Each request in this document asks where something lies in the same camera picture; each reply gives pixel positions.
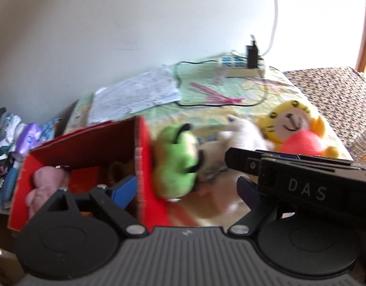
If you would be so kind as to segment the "yellow tiger plush toy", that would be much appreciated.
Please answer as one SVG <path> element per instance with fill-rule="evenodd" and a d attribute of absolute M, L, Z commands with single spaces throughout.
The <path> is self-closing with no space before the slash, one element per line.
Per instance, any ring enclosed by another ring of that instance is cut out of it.
<path fill-rule="evenodd" d="M 276 106 L 257 120 L 257 126 L 263 136 L 274 143 L 277 152 L 339 157 L 339 149 L 326 139 L 326 119 L 303 99 L 292 99 Z"/>

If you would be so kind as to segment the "pink plush toy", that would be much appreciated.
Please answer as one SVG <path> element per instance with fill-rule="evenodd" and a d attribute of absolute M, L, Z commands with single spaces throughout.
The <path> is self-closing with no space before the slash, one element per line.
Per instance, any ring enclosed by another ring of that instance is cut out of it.
<path fill-rule="evenodd" d="M 34 189 L 25 198 L 28 219 L 31 219 L 60 187 L 68 186 L 69 174 L 61 168 L 42 167 L 33 174 L 32 181 Z"/>

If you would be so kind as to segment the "white rabbit plush toy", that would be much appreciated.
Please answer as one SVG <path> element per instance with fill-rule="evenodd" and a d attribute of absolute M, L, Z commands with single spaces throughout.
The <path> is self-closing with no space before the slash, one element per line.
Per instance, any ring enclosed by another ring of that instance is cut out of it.
<path fill-rule="evenodd" d="M 228 124 L 217 134 L 226 148 L 274 151 L 275 144 L 265 139 L 260 129 L 249 119 L 228 116 Z"/>

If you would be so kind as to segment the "green plush toy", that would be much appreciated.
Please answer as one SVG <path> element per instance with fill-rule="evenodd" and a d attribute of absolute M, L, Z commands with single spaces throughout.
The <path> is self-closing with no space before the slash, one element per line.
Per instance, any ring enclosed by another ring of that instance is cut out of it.
<path fill-rule="evenodd" d="M 198 139 L 189 123 L 170 125 L 158 135 L 155 145 L 153 184 L 163 199 L 179 199 L 190 193 L 204 162 Z"/>

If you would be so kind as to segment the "white bear plush toy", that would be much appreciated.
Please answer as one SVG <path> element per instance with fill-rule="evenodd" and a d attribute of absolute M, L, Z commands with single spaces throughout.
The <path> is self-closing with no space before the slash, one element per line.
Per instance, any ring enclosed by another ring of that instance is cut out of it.
<path fill-rule="evenodd" d="M 197 172 L 197 193 L 210 196 L 220 212 L 230 214 L 238 208 L 241 199 L 237 194 L 240 174 L 227 168 L 224 160 L 229 149 L 228 140 L 209 141 L 200 148 L 204 152 L 204 163 Z"/>

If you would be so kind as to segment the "pile of clutter bags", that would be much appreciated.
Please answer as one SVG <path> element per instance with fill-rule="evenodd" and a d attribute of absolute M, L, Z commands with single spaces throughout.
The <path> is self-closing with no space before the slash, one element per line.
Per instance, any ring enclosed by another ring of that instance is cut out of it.
<path fill-rule="evenodd" d="M 54 139 L 61 119 L 40 125 L 0 108 L 0 214 L 9 214 L 21 164 L 33 148 Z"/>

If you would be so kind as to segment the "red cardboard box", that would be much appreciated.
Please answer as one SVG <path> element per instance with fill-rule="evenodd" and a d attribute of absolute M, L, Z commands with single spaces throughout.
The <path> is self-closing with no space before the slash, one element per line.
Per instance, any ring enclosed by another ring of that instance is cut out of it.
<path fill-rule="evenodd" d="M 137 219 L 148 230 L 169 226 L 168 205 L 153 188 L 151 136 L 142 116 L 101 123 L 60 136 L 31 150 L 23 161 L 7 227 L 19 232 L 29 213 L 25 198 L 34 188 L 33 175 L 42 167 L 66 166 L 69 190 L 86 193 L 103 183 L 100 170 L 115 161 L 130 163 L 137 177 Z"/>

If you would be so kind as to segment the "brown patterned cloth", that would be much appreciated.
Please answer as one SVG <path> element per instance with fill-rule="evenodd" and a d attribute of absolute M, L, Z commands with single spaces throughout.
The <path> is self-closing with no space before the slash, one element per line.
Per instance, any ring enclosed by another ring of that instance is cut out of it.
<path fill-rule="evenodd" d="M 318 108 L 352 158 L 366 161 L 366 76 L 349 66 L 284 75 Z"/>

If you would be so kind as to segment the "pink candy wrapper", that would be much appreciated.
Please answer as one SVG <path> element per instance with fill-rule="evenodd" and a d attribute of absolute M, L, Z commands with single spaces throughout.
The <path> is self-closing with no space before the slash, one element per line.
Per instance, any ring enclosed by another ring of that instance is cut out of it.
<path fill-rule="evenodd" d="M 221 94 L 220 92 L 217 92 L 216 90 L 214 90 L 212 88 L 209 88 L 205 85 L 201 85 L 199 83 L 191 82 L 189 85 L 190 85 L 191 90 L 194 90 L 196 92 L 200 92 L 200 93 L 207 95 L 207 100 L 212 103 L 220 103 L 221 105 L 225 105 L 225 104 L 233 105 L 233 104 L 242 103 L 244 101 L 244 98 L 242 98 L 242 97 L 228 97 L 228 96 Z"/>

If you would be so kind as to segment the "cartoon print bed sheet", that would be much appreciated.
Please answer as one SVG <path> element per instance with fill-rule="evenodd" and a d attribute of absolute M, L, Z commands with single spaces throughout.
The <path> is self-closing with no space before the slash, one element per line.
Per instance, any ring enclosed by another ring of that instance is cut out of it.
<path fill-rule="evenodd" d="M 267 79 L 227 79 L 223 85 L 213 84 L 214 63 L 200 65 L 180 64 L 171 67 L 171 72 L 182 79 L 182 102 L 185 107 L 175 103 L 160 105 L 140 112 L 147 121 L 149 133 L 155 138 L 167 125 L 191 123 L 201 138 L 208 138 L 227 124 L 228 116 L 246 117 L 257 121 L 270 110 L 291 99 L 305 100 L 306 96 L 282 72 L 271 68 Z M 191 89 L 190 83 L 207 85 L 226 96 L 245 98 L 245 106 L 196 107 L 204 100 L 204 95 Z M 213 206 L 210 197 L 188 195 L 177 203 L 168 204 L 168 219 L 176 226 L 221 225 L 228 228 L 233 222 L 248 212 L 241 203 L 231 214 L 221 214 Z"/>

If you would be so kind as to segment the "stack of printed papers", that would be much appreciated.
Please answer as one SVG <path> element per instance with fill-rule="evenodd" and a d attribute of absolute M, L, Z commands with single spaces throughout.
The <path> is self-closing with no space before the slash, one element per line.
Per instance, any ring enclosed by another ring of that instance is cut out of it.
<path fill-rule="evenodd" d="M 87 123 L 119 120 L 151 107 L 179 101 L 182 93 L 166 66 L 125 79 L 94 93 Z"/>

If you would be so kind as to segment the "white power strip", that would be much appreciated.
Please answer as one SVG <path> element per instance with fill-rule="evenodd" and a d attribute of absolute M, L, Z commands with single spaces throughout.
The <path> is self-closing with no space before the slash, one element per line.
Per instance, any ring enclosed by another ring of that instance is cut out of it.
<path fill-rule="evenodd" d="M 217 59 L 217 68 L 226 77 L 264 77 L 265 63 L 257 61 L 257 68 L 248 68 L 248 60 L 242 56 L 221 56 Z"/>

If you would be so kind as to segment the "black charger adapter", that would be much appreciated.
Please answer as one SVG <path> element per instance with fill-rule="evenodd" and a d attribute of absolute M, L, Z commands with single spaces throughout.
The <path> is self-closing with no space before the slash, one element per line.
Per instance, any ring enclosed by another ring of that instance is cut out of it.
<path fill-rule="evenodd" d="M 251 35 L 251 44 L 246 46 L 247 68 L 258 68 L 259 50 L 254 35 Z"/>

